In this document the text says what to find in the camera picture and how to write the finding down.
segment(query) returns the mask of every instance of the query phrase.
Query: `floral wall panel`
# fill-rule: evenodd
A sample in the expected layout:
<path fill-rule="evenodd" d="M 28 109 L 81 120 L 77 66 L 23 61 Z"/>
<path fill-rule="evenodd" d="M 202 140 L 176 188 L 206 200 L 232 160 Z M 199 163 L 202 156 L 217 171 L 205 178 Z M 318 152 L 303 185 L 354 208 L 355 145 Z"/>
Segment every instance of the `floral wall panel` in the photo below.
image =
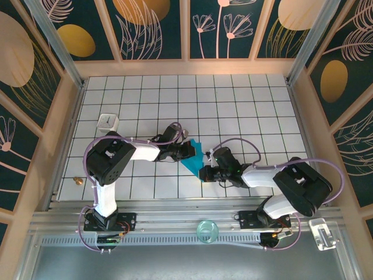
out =
<path fill-rule="evenodd" d="M 190 57 L 248 58 L 264 0 L 191 0 Z"/>
<path fill-rule="evenodd" d="M 13 211 L 38 137 L 0 105 L 0 208 Z"/>
<path fill-rule="evenodd" d="M 43 127 L 61 77 L 9 1 L 0 26 L 0 91 Z"/>
<path fill-rule="evenodd" d="M 40 2 L 74 61 L 114 59 L 93 0 Z"/>
<path fill-rule="evenodd" d="M 123 60 L 181 58 L 179 0 L 105 2 Z"/>
<path fill-rule="evenodd" d="M 325 0 L 275 0 L 258 58 L 295 58 Z"/>
<path fill-rule="evenodd" d="M 329 124 L 373 83 L 372 15 L 372 0 L 356 0 L 310 74 Z"/>
<path fill-rule="evenodd" d="M 373 100 L 334 134 L 361 207 L 373 203 Z"/>
<path fill-rule="evenodd" d="M 335 14 L 333 15 L 332 19 L 330 20 L 328 26 L 326 27 L 323 35 L 321 36 L 320 40 L 318 41 L 314 51 L 311 53 L 311 55 L 309 56 L 305 66 L 308 68 L 308 66 L 310 65 L 310 63 L 312 62 L 312 60 L 314 59 L 316 53 L 319 51 L 319 48 L 321 46 L 321 44 L 323 43 L 323 41 L 325 40 L 325 37 L 328 35 L 330 29 L 332 28 L 334 22 L 336 21 L 336 19 L 338 18 L 339 14 L 340 14 L 340 11 L 342 10 L 342 8 L 344 7 L 344 4 L 346 3 L 347 0 L 340 0 L 339 2 L 339 5 L 338 5 L 338 8 L 337 8 L 337 11 L 335 12 Z"/>

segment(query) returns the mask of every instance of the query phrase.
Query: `white tile grid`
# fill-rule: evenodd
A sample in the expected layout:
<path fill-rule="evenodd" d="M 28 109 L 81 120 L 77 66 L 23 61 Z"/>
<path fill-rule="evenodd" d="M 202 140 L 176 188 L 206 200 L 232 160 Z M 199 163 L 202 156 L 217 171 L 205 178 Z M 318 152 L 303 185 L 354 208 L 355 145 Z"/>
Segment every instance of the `white tile grid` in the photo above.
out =
<path fill-rule="evenodd" d="M 170 75 L 90 78 L 72 141 L 59 200 L 92 200 L 82 168 L 88 143 L 103 136 L 100 113 L 115 113 L 118 133 L 147 139 L 176 119 L 206 150 L 232 137 L 252 141 L 263 153 L 259 164 L 307 157 L 281 75 Z M 227 143 L 241 163 L 257 159 L 247 143 Z M 77 186 L 73 177 L 84 178 Z M 271 188 L 221 188 L 201 183 L 181 163 L 130 162 L 117 180 L 117 200 L 272 195 Z"/>

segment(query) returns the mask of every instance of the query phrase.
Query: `screw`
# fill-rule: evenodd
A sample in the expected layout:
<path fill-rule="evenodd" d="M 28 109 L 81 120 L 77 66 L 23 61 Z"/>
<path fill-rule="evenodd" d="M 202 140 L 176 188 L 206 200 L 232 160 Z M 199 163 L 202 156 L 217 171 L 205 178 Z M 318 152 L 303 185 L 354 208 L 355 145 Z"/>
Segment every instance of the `screw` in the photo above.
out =
<path fill-rule="evenodd" d="M 74 177 L 73 180 L 75 181 L 75 184 L 77 184 L 78 186 L 83 184 L 83 179 L 82 178 Z"/>

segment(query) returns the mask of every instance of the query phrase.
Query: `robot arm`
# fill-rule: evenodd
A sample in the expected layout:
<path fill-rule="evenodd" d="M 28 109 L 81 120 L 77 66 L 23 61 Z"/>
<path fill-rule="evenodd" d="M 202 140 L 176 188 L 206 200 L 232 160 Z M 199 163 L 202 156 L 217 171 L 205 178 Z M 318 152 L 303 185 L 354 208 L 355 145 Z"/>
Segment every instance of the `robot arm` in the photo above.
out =
<path fill-rule="evenodd" d="M 103 139 L 89 151 L 87 170 L 97 182 L 98 204 L 93 211 L 93 216 L 101 228 L 110 230 L 117 221 L 115 181 L 130 160 L 160 162 L 169 156 L 174 161 L 179 161 L 195 156 L 195 148 L 191 142 L 184 142 L 186 132 L 179 132 L 174 125 L 168 126 L 164 134 L 155 136 L 152 141 L 170 142 L 177 137 L 178 133 L 182 133 L 181 143 L 155 146 L 135 142 L 127 143 L 117 139 Z M 114 131 L 107 135 L 120 136 Z"/>
<path fill-rule="evenodd" d="M 330 182 L 306 163 L 289 164 L 282 169 L 254 168 L 251 164 L 240 164 L 227 147 L 217 149 L 212 156 L 219 166 L 202 168 L 199 171 L 201 180 L 228 180 L 236 187 L 271 187 L 282 192 L 264 200 L 256 210 L 264 227 L 270 227 L 280 217 L 295 212 L 313 216 L 333 190 Z"/>

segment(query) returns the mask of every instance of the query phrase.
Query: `blue fabric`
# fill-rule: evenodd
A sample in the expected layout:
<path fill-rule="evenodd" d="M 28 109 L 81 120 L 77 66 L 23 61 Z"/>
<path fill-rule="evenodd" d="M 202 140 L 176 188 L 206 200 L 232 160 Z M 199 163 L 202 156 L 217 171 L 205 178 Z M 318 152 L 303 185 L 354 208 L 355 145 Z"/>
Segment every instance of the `blue fabric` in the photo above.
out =
<path fill-rule="evenodd" d="M 189 159 L 181 160 L 181 163 L 199 178 L 198 171 L 203 167 L 202 144 L 197 143 L 194 139 L 191 140 L 191 144 L 196 149 L 196 155 Z"/>

